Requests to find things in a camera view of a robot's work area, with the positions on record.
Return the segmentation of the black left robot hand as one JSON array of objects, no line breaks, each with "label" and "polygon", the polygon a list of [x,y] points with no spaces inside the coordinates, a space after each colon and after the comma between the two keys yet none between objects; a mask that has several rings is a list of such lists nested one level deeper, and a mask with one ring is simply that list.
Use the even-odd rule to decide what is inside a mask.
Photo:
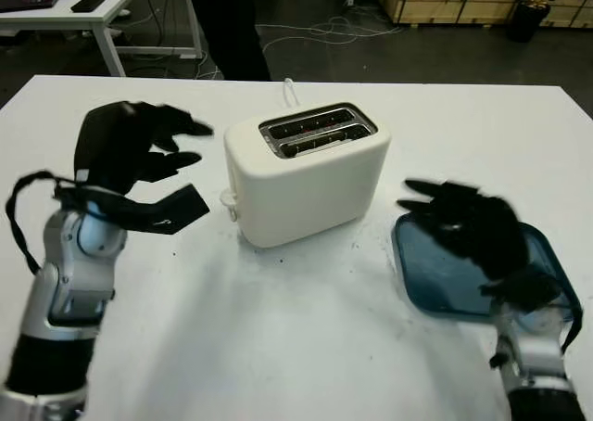
[{"label": "black left robot hand", "polygon": [[213,129],[169,105],[119,101],[90,110],[74,153],[75,180],[125,195],[137,182],[155,183],[195,164],[176,135],[211,137]]}]

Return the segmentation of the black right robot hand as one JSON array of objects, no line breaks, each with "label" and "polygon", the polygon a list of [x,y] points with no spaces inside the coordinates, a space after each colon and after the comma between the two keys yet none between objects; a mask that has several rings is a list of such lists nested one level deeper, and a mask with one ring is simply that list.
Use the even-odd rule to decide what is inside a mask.
[{"label": "black right robot hand", "polygon": [[409,178],[404,185],[425,200],[399,199],[397,204],[439,245],[471,260],[488,280],[501,281],[529,264],[519,220],[505,199],[450,181]]}]

